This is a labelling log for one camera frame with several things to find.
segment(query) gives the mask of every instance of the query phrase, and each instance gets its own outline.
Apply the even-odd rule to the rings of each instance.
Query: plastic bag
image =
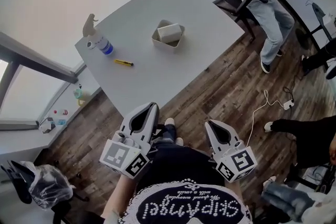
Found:
[[[29,192],[39,207],[49,209],[60,201],[72,198],[72,186],[56,167],[48,164],[36,167],[31,162],[23,164],[35,175]]]

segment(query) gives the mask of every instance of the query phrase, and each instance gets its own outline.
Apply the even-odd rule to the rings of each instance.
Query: black t-shirt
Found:
[[[209,157],[189,147],[160,149],[119,224],[249,224],[248,209],[224,187]],[[115,224],[108,218],[106,224]]]

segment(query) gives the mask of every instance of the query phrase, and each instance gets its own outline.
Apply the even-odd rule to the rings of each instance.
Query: black pants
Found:
[[[277,120],[271,129],[296,136],[299,168],[323,165],[330,161],[329,147],[336,133],[336,116],[309,122]]]
[[[336,38],[331,40],[322,49],[320,49],[317,54],[310,56],[308,59],[304,59],[302,62],[304,70],[313,70],[336,57]]]

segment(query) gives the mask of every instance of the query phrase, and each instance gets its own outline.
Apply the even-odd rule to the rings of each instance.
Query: spray bottle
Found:
[[[98,47],[103,54],[110,55],[113,52],[113,46],[99,30],[93,27],[93,22],[97,21],[98,20],[94,19],[94,14],[91,13],[83,27],[83,36],[89,36],[89,40]]]

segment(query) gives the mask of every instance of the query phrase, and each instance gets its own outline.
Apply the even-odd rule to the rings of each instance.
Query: white cable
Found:
[[[252,132],[253,132],[253,126],[254,126],[254,113],[257,112],[259,109],[262,109],[262,108],[263,108],[264,106],[266,106],[267,104],[270,105],[270,106],[272,106],[272,105],[274,105],[276,102],[278,102],[279,105],[280,105],[282,108],[284,108],[284,106],[283,106],[278,100],[274,101],[272,104],[270,104],[270,103],[268,102],[268,91],[267,91],[267,90],[264,90],[264,95],[265,95],[265,98],[266,98],[266,103],[265,103],[264,105],[262,105],[261,107],[259,107],[258,109],[256,109],[255,111],[253,111],[253,114],[252,114],[252,130],[251,130],[251,133],[250,133],[250,136],[249,136],[249,138],[248,138],[248,141],[247,141],[246,146],[248,146],[248,143],[250,142],[250,139],[251,139],[251,136],[252,136]]]

